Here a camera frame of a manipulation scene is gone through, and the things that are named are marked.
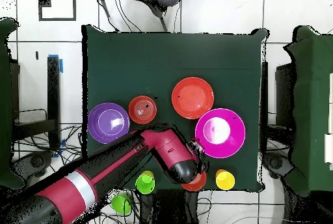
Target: orange plate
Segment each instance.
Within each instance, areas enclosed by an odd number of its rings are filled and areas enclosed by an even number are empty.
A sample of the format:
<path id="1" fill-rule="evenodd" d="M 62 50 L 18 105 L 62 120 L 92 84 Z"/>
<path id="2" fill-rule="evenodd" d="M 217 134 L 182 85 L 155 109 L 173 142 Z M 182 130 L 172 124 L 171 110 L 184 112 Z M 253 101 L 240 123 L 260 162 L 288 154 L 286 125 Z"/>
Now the orange plate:
<path id="1" fill-rule="evenodd" d="M 198 173 L 195 179 L 193 179 L 190 183 L 182 184 L 181 186 L 187 191 L 199 191 L 202 189 L 202 187 L 205 186 L 206 181 L 207 175 L 205 172 L 203 172 L 202 174 Z"/>
<path id="2" fill-rule="evenodd" d="M 171 99 L 179 115 L 186 119 L 199 119 L 213 106 L 214 94 L 203 79 L 187 77 L 174 87 Z"/>
<path id="3" fill-rule="evenodd" d="M 129 104 L 128 114 L 137 124 L 147 124 L 155 118 L 157 112 L 155 102 L 147 96 L 138 96 Z"/>

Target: table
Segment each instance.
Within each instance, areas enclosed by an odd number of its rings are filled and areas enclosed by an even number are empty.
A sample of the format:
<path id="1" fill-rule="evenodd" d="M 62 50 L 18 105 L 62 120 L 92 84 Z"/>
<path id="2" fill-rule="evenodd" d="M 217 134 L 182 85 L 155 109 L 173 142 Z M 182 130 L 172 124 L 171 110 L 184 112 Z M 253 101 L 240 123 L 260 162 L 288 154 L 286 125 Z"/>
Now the table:
<path id="1" fill-rule="evenodd" d="M 333 171 L 325 163 L 324 137 L 328 133 L 333 36 L 317 35 L 307 26 L 294 33 L 293 42 L 285 49 L 291 53 L 297 72 L 293 89 L 296 132 L 291 153 L 295 168 L 285 180 L 295 193 L 306 196 L 311 191 L 333 191 Z"/>
<path id="2" fill-rule="evenodd" d="M 194 137 L 198 120 L 188 120 L 172 107 L 174 86 L 183 78 L 200 77 L 212 87 L 214 108 L 228 108 L 243 120 L 246 139 L 241 149 L 225 159 L 210 158 L 207 183 L 203 189 L 219 189 L 218 169 L 235 177 L 233 190 L 259 191 L 258 119 L 261 77 L 261 45 L 265 29 L 251 35 L 209 35 L 172 33 L 104 33 L 93 26 L 87 29 L 88 112 L 102 102 L 114 102 L 126 111 L 139 95 L 152 98 L 157 105 L 154 123 L 175 124 L 185 138 Z M 130 131 L 140 128 L 131 120 Z M 88 134 L 88 154 L 102 146 Z M 144 158 L 138 165 L 146 163 Z M 151 159 L 143 170 L 155 175 L 156 189 L 183 189 L 170 183 L 158 163 Z M 126 184 L 134 189 L 139 173 Z"/>

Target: green cup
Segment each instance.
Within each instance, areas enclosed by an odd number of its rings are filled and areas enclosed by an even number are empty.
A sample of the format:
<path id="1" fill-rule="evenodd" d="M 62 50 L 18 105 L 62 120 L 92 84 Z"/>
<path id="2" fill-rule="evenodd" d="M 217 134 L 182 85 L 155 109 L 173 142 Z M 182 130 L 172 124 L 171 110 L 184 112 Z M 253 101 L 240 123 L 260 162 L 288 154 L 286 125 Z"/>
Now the green cup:
<path id="1" fill-rule="evenodd" d="M 148 195 L 155 188 L 155 179 L 151 171 L 144 171 L 140 174 L 137 181 L 135 182 L 135 187 L 143 195 Z"/>
<path id="2" fill-rule="evenodd" d="M 131 203 L 131 197 L 127 193 L 120 193 L 111 199 L 111 207 L 119 214 L 130 213 Z"/>

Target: black frame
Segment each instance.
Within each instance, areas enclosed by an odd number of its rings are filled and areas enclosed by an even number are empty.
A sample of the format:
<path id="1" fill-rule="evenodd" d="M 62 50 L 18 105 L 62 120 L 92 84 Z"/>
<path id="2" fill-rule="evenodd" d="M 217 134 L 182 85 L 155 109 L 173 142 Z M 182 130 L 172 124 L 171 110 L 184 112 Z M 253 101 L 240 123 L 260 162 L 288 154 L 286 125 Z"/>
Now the black frame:
<path id="1" fill-rule="evenodd" d="M 18 111 L 18 74 L 12 75 L 12 89 L 13 102 L 17 104 L 17 106 L 14 106 L 14 114 L 16 110 Z M 60 148 L 60 72 L 58 57 L 47 58 L 47 112 L 47 120 L 15 123 L 12 134 L 13 141 L 49 132 L 49 147 L 53 150 Z"/>

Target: plastic cup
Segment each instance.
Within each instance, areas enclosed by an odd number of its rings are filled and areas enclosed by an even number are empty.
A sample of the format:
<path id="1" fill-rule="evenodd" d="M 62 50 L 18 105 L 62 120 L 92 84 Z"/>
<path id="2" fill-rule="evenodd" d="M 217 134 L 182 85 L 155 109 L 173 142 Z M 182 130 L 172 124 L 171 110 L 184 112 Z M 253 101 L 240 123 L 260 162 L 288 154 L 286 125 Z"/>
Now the plastic cup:
<path id="1" fill-rule="evenodd" d="M 138 191 L 143 195 L 151 193 L 155 188 L 153 173 L 151 171 L 144 171 L 141 173 L 135 182 L 135 187 L 137 187 Z"/>
<path id="2" fill-rule="evenodd" d="M 131 203 L 131 197 L 127 193 L 120 193 L 111 199 L 111 207 L 119 214 L 130 213 Z"/>
<path id="3" fill-rule="evenodd" d="M 235 186 L 235 177 L 225 169 L 219 169 L 216 172 L 215 178 L 216 185 L 224 191 L 228 191 Z"/>

